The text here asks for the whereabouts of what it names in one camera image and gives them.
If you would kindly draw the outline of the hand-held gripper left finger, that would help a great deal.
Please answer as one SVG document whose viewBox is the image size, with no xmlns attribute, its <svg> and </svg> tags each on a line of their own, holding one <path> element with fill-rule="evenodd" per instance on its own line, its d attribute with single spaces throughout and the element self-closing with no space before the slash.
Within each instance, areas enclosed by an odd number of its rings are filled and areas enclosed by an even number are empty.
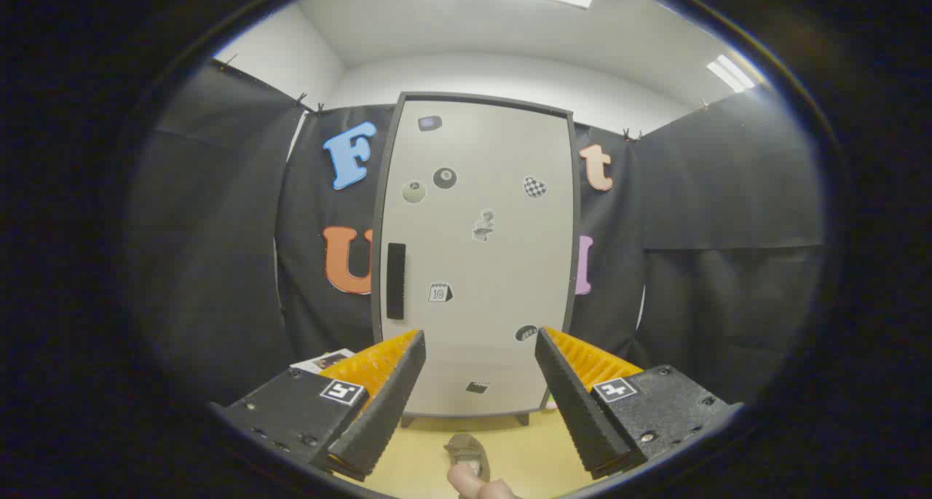
<svg viewBox="0 0 932 499">
<path fill-rule="evenodd" d="M 363 482 L 396 431 L 426 360 L 422 330 L 320 372 L 290 367 L 213 414 L 240 442 L 296 474 Z"/>
</svg>

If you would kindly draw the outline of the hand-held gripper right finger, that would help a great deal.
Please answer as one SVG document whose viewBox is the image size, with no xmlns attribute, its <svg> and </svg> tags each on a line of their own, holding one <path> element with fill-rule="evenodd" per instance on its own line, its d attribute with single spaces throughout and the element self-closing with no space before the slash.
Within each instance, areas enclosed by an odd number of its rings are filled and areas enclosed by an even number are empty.
<svg viewBox="0 0 932 499">
<path fill-rule="evenodd" d="M 534 356 L 593 479 L 668 455 L 742 409 L 676 367 L 643 369 L 549 327 L 539 329 Z"/>
</svg>

